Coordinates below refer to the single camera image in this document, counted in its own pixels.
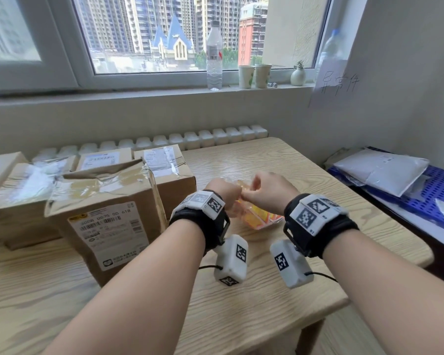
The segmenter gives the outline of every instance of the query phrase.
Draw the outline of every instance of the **water bottle label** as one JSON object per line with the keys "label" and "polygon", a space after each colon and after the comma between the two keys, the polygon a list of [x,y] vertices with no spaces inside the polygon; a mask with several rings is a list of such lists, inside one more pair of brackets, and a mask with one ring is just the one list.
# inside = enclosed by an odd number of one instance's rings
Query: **water bottle label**
{"label": "water bottle label", "polygon": [[219,50],[217,46],[207,46],[207,60],[222,60],[222,50]]}

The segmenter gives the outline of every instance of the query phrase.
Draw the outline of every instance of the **paper cup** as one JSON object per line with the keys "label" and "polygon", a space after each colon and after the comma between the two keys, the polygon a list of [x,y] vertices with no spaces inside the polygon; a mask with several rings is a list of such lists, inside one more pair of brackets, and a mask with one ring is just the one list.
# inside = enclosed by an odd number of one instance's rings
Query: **paper cup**
{"label": "paper cup", "polygon": [[255,65],[255,86],[258,89],[266,89],[270,79],[271,65]]}
{"label": "paper cup", "polygon": [[241,89],[250,89],[253,82],[255,66],[239,66],[239,86]]}

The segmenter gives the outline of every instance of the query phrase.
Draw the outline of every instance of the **hand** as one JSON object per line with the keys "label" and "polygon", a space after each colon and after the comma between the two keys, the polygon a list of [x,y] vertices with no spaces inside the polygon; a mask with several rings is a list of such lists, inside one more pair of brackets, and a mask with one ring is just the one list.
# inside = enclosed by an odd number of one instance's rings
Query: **hand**
{"label": "hand", "polygon": [[242,187],[226,182],[222,178],[214,178],[205,189],[214,191],[222,197],[222,200],[225,202],[226,211],[229,211],[233,207],[234,202],[240,198],[240,194],[242,193]]}
{"label": "hand", "polygon": [[242,199],[267,212],[284,215],[284,209],[300,192],[283,176],[273,172],[258,172],[250,189],[242,190]]}

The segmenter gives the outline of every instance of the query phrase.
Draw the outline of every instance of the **blue pointed roof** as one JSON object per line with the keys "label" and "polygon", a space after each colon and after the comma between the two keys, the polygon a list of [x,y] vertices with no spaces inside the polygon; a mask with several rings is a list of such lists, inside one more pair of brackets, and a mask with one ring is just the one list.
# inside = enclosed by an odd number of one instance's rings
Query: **blue pointed roof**
{"label": "blue pointed roof", "polygon": [[174,44],[176,43],[178,38],[180,38],[181,41],[183,41],[186,44],[186,47],[188,50],[192,49],[192,43],[187,39],[186,35],[184,34],[183,28],[179,24],[178,18],[173,17],[173,19],[171,20],[171,26],[169,27],[169,31],[168,31],[168,35],[167,35],[166,48],[168,50],[172,50],[174,47]]}
{"label": "blue pointed roof", "polygon": [[167,44],[167,38],[164,35],[163,29],[161,28],[161,26],[158,26],[158,28],[156,29],[155,39],[153,40],[151,45],[153,47],[158,47],[158,45],[160,44],[160,40],[163,41],[163,45]]}

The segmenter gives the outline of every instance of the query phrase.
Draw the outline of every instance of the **glass pane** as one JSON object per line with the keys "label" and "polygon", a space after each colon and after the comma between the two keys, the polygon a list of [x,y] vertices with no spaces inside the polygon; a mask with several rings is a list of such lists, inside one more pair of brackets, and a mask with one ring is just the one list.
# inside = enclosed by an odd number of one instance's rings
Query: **glass pane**
{"label": "glass pane", "polygon": [[16,0],[0,0],[0,61],[40,61]]}
{"label": "glass pane", "polygon": [[[309,67],[327,1],[306,6],[302,0],[74,0],[74,5],[95,73],[109,74],[206,70],[212,20],[221,25],[224,70],[262,62],[292,68],[298,58]],[[287,14],[288,24],[296,23],[291,31],[283,30]]]}

